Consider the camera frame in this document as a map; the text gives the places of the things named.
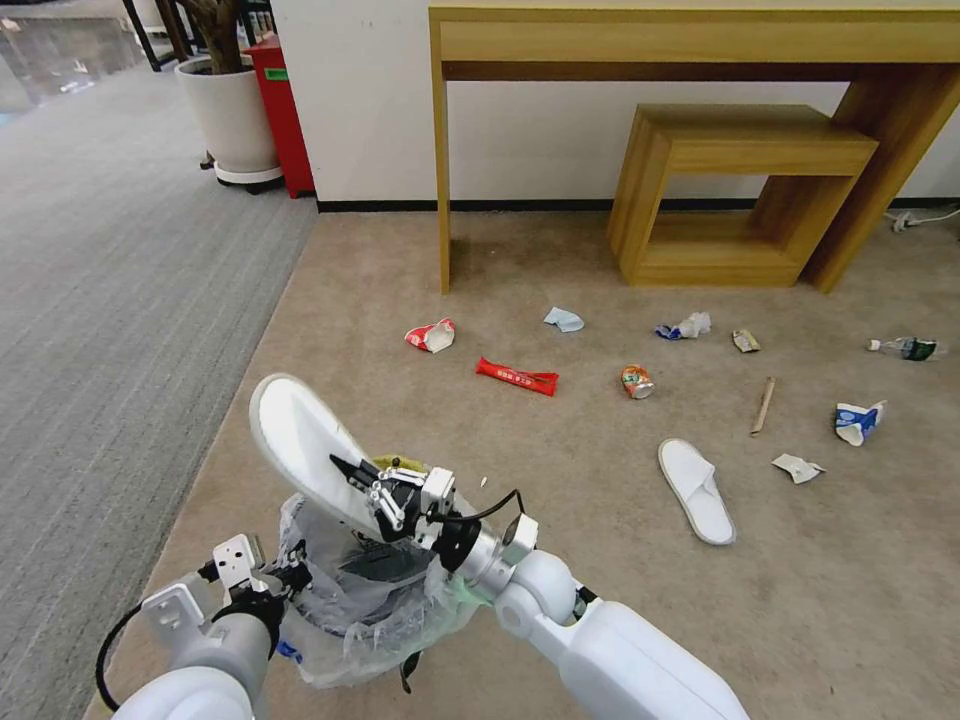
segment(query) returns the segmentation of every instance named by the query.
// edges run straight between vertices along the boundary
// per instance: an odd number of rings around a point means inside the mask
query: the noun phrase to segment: potted plant
[[[237,0],[177,0],[193,17],[209,57],[177,67],[217,178],[252,185],[283,174],[249,58],[237,40]]]

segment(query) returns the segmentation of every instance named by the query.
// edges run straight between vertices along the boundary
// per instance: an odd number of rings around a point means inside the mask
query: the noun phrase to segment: green label
[[[917,340],[907,351],[907,360],[926,360],[936,349],[936,341]]]

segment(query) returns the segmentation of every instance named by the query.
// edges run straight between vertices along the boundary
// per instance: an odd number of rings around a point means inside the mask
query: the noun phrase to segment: black baseboard
[[[668,211],[749,210],[756,200],[751,198],[668,198],[660,203]],[[891,208],[937,208],[960,204],[957,197],[898,198]],[[457,212],[571,212],[605,211],[613,200],[453,200],[450,208]],[[436,200],[317,200],[317,212],[435,212]]]

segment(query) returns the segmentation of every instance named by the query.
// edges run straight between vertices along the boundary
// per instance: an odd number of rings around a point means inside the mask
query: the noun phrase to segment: trash bag
[[[312,585],[280,626],[277,651],[315,688],[357,685],[461,629],[480,600],[410,541],[384,544],[299,493],[280,509],[280,553],[306,542]]]

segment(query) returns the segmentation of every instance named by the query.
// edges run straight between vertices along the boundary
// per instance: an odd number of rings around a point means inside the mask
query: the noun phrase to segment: white slipper
[[[677,438],[660,443],[657,455],[697,537],[711,545],[732,544],[737,539],[737,529],[717,490],[713,478],[716,468],[693,445]]]

